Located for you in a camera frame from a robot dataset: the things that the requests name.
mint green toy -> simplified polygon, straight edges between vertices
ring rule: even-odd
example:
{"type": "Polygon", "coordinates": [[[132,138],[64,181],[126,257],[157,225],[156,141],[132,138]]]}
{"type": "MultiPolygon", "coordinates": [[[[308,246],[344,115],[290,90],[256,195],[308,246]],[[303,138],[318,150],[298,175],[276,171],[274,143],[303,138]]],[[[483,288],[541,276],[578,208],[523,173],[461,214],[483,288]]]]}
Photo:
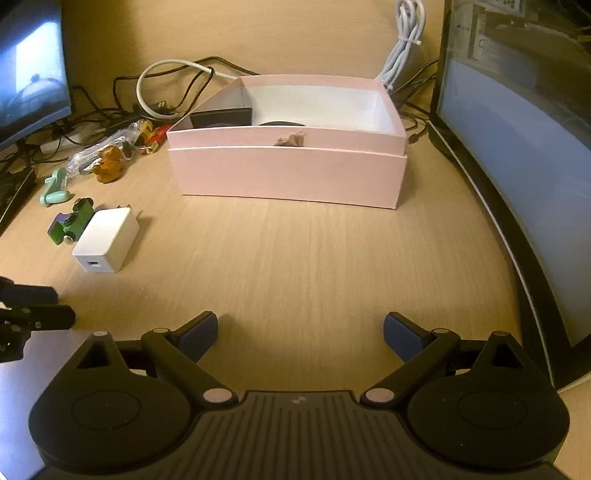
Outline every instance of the mint green toy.
{"type": "Polygon", "coordinates": [[[56,168],[51,177],[45,179],[45,188],[39,198],[39,203],[49,207],[55,203],[64,203],[72,198],[72,194],[66,190],[67,170],[64,167],[56,168]]]}

coiled white cable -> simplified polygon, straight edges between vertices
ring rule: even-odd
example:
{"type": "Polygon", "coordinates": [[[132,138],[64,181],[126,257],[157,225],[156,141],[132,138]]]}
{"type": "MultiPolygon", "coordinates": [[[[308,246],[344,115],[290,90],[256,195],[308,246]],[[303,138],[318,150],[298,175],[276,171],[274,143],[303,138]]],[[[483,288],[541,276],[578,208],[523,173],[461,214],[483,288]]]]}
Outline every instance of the coiled white cable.
{"type": "Polygon", "coordinates": [[[421,0],[396,1],[398,42],[390,52],[384,68],[377,77],[388,90],[394,88],[394,83],[404,70],[411,46],[421,44],[426,19],[425,7],[421,0]]]}
{"type": "MultiPolygon", "coordinates": [[[[179,59],[166,59],[166,60],[160,60],[157,61],[155,63],[153,63],[152,65],[150,65],[148,68],[146,68],[143,72],[142,75],[139,76],[138,79],[138,84],[135,87],[135,94],[138,97],[138,102],[139,104],[142,106],[142,108],[151,116],[153,116],[154,118],[157,118],[159,120],[178,120],[179,117],[182,116],[181,113],[177,113],[175,115],[163,115],[161,113],[155,112],[154,110],[152,110],[148,104],[145,102],[144,98],[142,97],[142,92],[141,92],[141,88],[142,88],[142,82],[144,81],[144,78],[147,74],[149,74],[152,70],[154,70],[156,67],[159,67],[161,65],[168,65],[170,63],[179,63],[181,65],[186,65],[187,67],[193,67],[197,70],[202,70],[206,73],[211,73],[212,70],[208,67],[205,67],[199,63],[193,63],[192,61],[188,61],[188,60],[179,60],[179,59]]],[[[215,71],[215,75],[228,79],[228,80],[236,80],[238,77],[235,77],[233,75],[228,75],[227,73],[222,73],[222,72],[218,72],[217,70],[215,71]]]]}

white power adapter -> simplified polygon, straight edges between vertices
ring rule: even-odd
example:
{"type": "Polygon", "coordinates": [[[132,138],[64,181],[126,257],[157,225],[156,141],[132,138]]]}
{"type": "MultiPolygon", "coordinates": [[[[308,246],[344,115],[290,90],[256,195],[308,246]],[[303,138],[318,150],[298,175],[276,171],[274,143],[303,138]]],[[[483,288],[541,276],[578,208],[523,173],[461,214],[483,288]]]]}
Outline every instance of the white power adapter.
{"type": "Polygon", "coordinates": [[[87,272],[115,273],[139,232],[131,208],[99,210],[90,219],[72,255],[87,272]]]}

black clamp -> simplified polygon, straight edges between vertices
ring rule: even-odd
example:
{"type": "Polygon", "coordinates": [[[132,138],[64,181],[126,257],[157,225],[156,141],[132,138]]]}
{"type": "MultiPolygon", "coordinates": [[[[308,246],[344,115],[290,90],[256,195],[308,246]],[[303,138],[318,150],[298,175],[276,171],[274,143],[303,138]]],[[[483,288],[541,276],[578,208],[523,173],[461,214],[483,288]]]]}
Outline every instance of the black clamp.
{"type": "Polygon", "coordinates": [[[0,363],[20,360],[25,343],[36,330],[67,330],[76,314],[68,305],[58,305],[51,287],[15,284],[0,277],[0,363]]]}

wooden desk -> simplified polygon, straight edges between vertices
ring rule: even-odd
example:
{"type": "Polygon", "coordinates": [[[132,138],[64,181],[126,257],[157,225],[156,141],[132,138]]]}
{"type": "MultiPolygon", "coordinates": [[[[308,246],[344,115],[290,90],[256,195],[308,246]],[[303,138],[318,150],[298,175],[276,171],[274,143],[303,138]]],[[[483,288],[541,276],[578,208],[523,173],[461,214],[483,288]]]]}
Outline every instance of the wooden desk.
{"type": "MultiPolygon", "coordinates": [[[[71,191],[95,205],[130,203],[142,230],[114,275],[84,272],[71,246],[47,236],[71,202],[45,209],[36,194],[0,236],[0,273],[52,285],[78,315],[72,331],[34,333],[24,360],[0,365],[0,470],[8,480],[24,480],[39,466],[28,410],[94,330],[138,338],[212,310],[220,335],[200,364],[228,386],[357,394],[401,365],[382,340],[390,310],[464,338],[497,329],[518,334],[501,243],[459,172],[427,138],[410,147],[398,210],[183,197],[166,150],[138,160],[114,184],[88,178],[71,191]]],[[[582,442],[585,430],[573,431],[582,442]]],[[[569,438],[563,450],[581,448],[574,443],[569,438]]]]}

